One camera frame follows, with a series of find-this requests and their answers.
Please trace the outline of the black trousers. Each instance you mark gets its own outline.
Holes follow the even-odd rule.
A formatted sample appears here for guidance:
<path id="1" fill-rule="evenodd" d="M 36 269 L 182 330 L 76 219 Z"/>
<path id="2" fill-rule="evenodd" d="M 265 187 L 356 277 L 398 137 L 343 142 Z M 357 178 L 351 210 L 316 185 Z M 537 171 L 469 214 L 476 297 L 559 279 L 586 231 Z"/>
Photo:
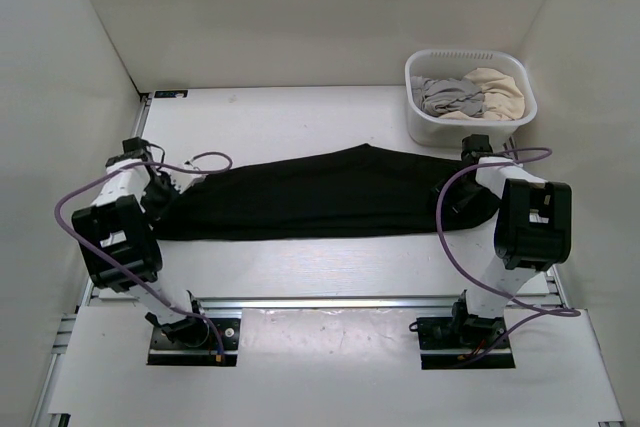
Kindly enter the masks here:
<path id="1" fill-rule="evenodd" d="M 369 144 L 208 175 L 153 224 L 168 241 L 361 238 L 433 233 L 460 161 Z"/>

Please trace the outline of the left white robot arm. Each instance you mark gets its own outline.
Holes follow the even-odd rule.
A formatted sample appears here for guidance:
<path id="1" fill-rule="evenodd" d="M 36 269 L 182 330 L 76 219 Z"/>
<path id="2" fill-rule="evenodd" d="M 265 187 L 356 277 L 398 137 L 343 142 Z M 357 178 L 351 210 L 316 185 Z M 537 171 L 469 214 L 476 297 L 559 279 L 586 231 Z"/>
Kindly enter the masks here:
<path id="1" fill-rule="evenodd" d="M 161 250 L 152 224 L 178 197 L 181 186 L 152 165 L 155 147 L 140 137 L 125 140 L 123 153 L 106 163 L 106 172 L 114 176 L 89 207 L 72 214 L 71 222 L 77 234 L 142 281 L 137 284 L 81 246 L 96 287 L 132 297 L 148 309 L 146 319 L 170 341 L 198 347 L 210 335 L 209 322 L 196 314 L 199 304 L 189 291 L 161 275 Z"/>

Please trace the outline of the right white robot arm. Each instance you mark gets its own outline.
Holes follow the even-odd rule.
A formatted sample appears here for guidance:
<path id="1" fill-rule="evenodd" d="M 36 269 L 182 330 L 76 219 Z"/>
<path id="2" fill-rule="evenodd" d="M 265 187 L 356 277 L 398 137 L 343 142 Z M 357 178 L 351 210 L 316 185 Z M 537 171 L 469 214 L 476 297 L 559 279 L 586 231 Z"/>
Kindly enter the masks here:
<path id="1" fill-rule="evenodd" d="M 431 319 L 421 330 L 435 342 L 488 346 L 504 334 L 503 314 L 530 279 L 567 260 L 571 250 L 571 188 L 526 172 L 495 153 L 486 135 L 462 140 L 463 168 L 435 191 L 435 225 L 443 250 L 444 215 L 458 215 L 482 191 L 499 200 L 493 234 L 494 256 L 479 279 L 454 267 L 471 283 L 454 303 L 451 316 Z"/>

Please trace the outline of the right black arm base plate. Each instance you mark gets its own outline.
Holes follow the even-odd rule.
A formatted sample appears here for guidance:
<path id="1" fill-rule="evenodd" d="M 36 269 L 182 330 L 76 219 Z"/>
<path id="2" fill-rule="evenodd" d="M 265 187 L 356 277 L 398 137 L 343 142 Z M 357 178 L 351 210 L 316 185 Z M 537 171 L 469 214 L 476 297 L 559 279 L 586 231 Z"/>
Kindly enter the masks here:
<path id="1" fill-rule="evenodd" d="M 422 370 L 516 367 L 503 317 L 478 325 L 452 316 L 418 317 L 409 331 L 417 335 Z"/>

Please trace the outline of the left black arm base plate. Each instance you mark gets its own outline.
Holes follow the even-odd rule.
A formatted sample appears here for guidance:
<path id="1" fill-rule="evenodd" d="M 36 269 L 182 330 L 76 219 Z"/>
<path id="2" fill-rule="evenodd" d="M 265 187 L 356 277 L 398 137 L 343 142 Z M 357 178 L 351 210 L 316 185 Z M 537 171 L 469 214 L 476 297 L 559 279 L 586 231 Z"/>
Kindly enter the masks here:
<path id="1" fill-rule="evenodd" d="M 241 334 L 241 318 L 212 318 L 221 336 L 224 354 L 219 355 L 217 337 L 209 333 L 209 326 L 189 332 L 186 341 L 170 338 L 154 326 L 147 354 L 150 366 L 235 367 Z"/>

